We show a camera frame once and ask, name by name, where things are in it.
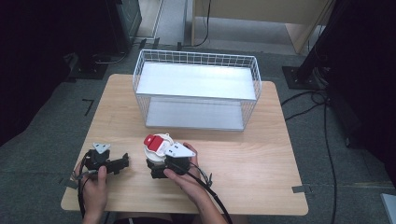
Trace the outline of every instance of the two-tier storage rack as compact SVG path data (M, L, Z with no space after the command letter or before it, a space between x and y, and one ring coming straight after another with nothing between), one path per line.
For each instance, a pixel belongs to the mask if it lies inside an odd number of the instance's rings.
M244 131L262 92L253 56L154 49L133 85L147 127Z

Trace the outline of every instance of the person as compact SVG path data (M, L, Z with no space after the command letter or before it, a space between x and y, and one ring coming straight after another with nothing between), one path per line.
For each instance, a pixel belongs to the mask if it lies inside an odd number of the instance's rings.
M195 148L188 144L183 144L185 147L189 148L196 153L195 157L191 158L191 168L189 172L196 177L200 176L200 172L196 167L198 167L198 153ZM79 175L79 165L77 166L75 173ZM226 220L223 215L219 212L218 208L213 204L210 199L209 194L206 190L199 185L191 176L189 175L177 175L174 171L170 169L165 169L163 173L171 180L175 182L189 197L189 199L195 204L198 209L199 216L197 216L193 224L203 223L219 223L226 224ZM99 223L103 212L105 211L107 203L107 187L106 187L106 167L102 166L99 168L98 175L96 178L89 178L84 176L82 183L85 183L83 189L83 198L85 206L85 216L82 220L84 224L96 224ZM133 219L132 223L138 223L140 220L149 220L146 223L172 223L172 219L168 214L142 214L142 213L120 213L117 215L117 221L115 223L123 223L120 220L127 220L128 217ZM232 216L233 223L248 223L247 218L244 216Z

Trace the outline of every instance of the wooden desk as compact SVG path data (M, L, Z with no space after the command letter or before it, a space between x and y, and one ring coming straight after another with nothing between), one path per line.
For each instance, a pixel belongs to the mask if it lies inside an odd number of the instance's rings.
M272 82L262 83L262 96L244 132L145 127L134 97L132 76L109 78L91 128L79 154L93 142L111 144L110 159L128 152L130 167L109 175L107 211L197 213L193 203L169 179L152 179L143 141L149 133L170 133L198 150L200 166L213 173L212 189L230 214L305 215L301 186L288 130ZM62 208L78 210L77 191L66 189Z
M316 27L329 16L333 1L335 0L216 0L211 3L210 18L285 23L295 51L300 53ZM193 0L192 44L195 38L195 17L206 17L208 5L209 0Z

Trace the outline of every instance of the gray carpet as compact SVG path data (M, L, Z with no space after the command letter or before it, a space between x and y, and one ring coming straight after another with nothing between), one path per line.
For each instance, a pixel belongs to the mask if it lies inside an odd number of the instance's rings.
M289 90L281 67L299 66L304 57L215 49L184 50L254 55L262 80L275 82L281 102L301 92ZM137 55L138 49L133 49L122 62L111 64L103 80L78 79L76 83L62 83L27 130L0 147L0 223L81 221L79 212L61 208L65 187L58 182L70 176L74 168L108 77L116 73L132 74ZM83 99L94 100L91 110L88 110L90 102ZM284 116L301 112L311 105L310 96L302 96L284 105ZM318 106L306 115L287 121L302 182L312 190L306 194L308 214L303 217L252 216L250 223L331 222L333 180L324 138L323 109ZM327 126L338 183L335 223L389 223L380 193L395 195L396 190L382 162L364 149L345 147L343 130L330 107Z

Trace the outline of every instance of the red object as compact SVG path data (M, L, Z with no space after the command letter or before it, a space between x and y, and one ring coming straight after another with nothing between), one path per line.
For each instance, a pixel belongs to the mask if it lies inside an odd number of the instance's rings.
M149 134L143 143L148 147L148 150L156 152L163 143L163 138L158 135Z

